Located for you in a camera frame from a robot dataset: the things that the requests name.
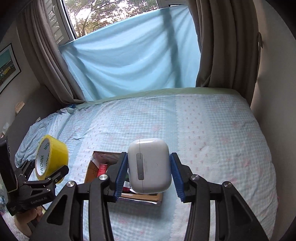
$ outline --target white wall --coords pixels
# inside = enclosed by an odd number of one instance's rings
[[[10,26],[1,41],[0,51],[10,43],[21,72],[0,94],[0,133],[6,122],[9,124],[13,122],[15,118],[15,104],[20,101],[26,103],[30,94],[40,86],[22,49],[15,22]]]
[[[296,215],[296,40],[265,0],[254,0],[263,38],[251,109],[269,145],[276,170],[279,208],[272,240]]]

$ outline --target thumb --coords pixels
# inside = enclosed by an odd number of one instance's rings
[[[16,219],[20,224],[27,224],[37,217],[37,210],[35,208],[24,213],[16,214]]]

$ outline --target roll of tape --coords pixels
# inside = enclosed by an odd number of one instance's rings
[[[50,135],[44,136],[35,159],[35,172],[38,180],[45,180],[63,165],[68,165],[66,144]]]

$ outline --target human hand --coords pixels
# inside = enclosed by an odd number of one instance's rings
[[[27,237],[30,237],[32,235],[32,231],[28,226],[28,223],[35,218],[39,222],[40,219],[43,217],[43,208],[41,206],[37,208],[33,208],[31,210],[28,210],[24,213],[17,213],[15,215],[15,225],[17,228]]]

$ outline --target tree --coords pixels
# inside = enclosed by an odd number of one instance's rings
[[[111,23],[158,9],[156,0],[65,0],[77,37]]]

